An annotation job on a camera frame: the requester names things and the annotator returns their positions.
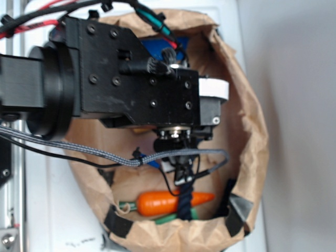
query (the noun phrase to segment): black metal bracket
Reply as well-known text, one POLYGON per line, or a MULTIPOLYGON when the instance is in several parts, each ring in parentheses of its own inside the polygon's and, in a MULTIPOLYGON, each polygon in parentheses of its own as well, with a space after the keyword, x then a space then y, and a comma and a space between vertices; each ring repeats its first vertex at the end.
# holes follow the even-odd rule
POLYGON ((0 138, 0 187, 3 186, 12 175, 12 147, 11 144, 0 138))

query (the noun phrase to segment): bolt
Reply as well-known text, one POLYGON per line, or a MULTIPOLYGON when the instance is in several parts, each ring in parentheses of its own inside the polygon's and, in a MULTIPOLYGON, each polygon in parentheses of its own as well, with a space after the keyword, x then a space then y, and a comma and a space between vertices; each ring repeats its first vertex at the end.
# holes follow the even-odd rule
POLYGON ((187 101, 186 104, 185 104, 185 108, 186 108, 187 110, 191 110, 192 107, 193 107, 193 104, 192 104, 190 101, 187 101))
POLYGON ((96 27, 93 24, 89 24, 87 27, 87 30, 88 30, 88 34, 93 35, 96 32, 96 27))
POLYGON ((89 81, 91 82, 91 84, 97 84, 97 82, 98 82, 98 76, 95 75, 95 74, 90 74, 89 81))
POLYGON ((9 122, 2 122, 1 126, 3 126, 3 127, 9 127, 9 122))
POLYGON ((118 76, 113 77, 112 83, 115 86, 120 86, 121 85, 121 79, 120 79, 120 77, 118 77, 118 76))
POLYGON ((117 38, 119 35, 119 32, 116 29, 110 30, 110 36, 111 38, 117 38))
POLYGON ((15 237, 10 234, 6 234, 2 237, 2 244, 6 249, 10 249, 12 245, 14 244, 15 237))
POLYGON ((151 100, 150 105, 151 107, 156 108, 156 106, 158 106, 158 103, 156 100, 151 100))
POLYGON ((156 79, 155 78, 150 78, 149 83, 150 83, 150 85, 155 86, 156 85, 156 79))
POLYGON ((212 119, 212 123, 213 123, 214 125, 218 125, 218 124, 220 123, 220 121, 221 121, 221 119, 220 119, 219 117, 214 117, 214 118, 212 119))
POLYGON ((2 171, 2 175, 4 175, 5 177, 8 177, 11 174, 11 172, 9 171, 9 169, 4 169, 2 171))
POLYGON ((184 83, 184 86, 185 86, 186 89, 191 89, 191 83, 190 83, 190 81, 187 80, 187 81, 184 83))

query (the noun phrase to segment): orange carrot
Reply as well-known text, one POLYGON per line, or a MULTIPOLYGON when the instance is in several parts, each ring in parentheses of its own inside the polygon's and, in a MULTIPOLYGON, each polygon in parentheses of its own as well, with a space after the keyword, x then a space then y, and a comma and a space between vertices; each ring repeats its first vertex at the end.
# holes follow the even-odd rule
MULTIPOLYGON (((191 205, 193 207, 215 198, 215 195, 212 193, 193 192, 192 195, 191 205)), ((143 216, 154 216, 175 213, 177 211, 178 200, 178 197, 174 197, 168 191, 157 191, 140 194, 136 201, 136 206, 135 202, 129 202, 129 204, 131 204, 131 210, 138 210, 143 216)), ((124 204, 125 202, 121 202, 119 206, 123 207, 124 204)))

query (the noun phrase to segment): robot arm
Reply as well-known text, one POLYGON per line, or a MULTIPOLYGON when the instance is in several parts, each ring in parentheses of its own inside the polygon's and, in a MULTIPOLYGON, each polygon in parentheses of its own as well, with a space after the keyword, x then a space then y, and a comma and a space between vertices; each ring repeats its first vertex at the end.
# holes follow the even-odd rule
MULTIPOLYGON (((130 29, 65 17, 28 58, 0 56, 0 118, 25 120, 48 141, 62 139, 72 118, 86 118, 152 129, 157 152, 195 149, 212 139, 228 83, 177 64, 174 50, 162 54, 153 58, 130 29)), ((190 182, 192 160, 169 158, 175 185, 190 182)))

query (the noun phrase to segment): paper bag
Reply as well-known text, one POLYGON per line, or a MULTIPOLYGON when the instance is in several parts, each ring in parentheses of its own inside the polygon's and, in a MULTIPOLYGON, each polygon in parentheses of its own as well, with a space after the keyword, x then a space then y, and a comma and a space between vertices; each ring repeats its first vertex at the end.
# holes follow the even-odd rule
MULTIPOLYGON (((76 180, 110 239, 130 251, 184 252, 220 251, 243 239, 254 229, 268 162, 268 133, 260 104, 236 58, 235 51, 216 32, 217 25, 201 13, 183 10, 156 10, 166 16, 166 24, 177 36, 189 38, 187 53, 192 69, 200 75, 221 78, 230 83, 229 101, 222 105, 221 123, 212 141, 199 148, 225 149, 230 162, 210 176, 196 181, 194 190, 212 192, 214 201, 196 208, 201 220, 156 225, 154 221, 128 209, 119 201, 134 201, 140 193, 166 190, 162 175, 147 165, 114 170, 112 185, 96 168, 71 162, 76 180), (232 189, 226 217, 213 218, 224 195, 228 179, 237 180, 232 189)), ((101 22, 128 27, 140 38, 155 36, 152 28, 135 14, 101 18, 101 22)), ((135 148, 152 154, 153 132, 136 134, 130 129, 106 129, 97 120, 74 120, 66 136, 69 142, 99 148, 124 158, 132 158, 135 148)), ((101 164, 99 157, 68 152, 101 164)), ((201 155, 201 170, 221 161, 220 156, 201 155)))

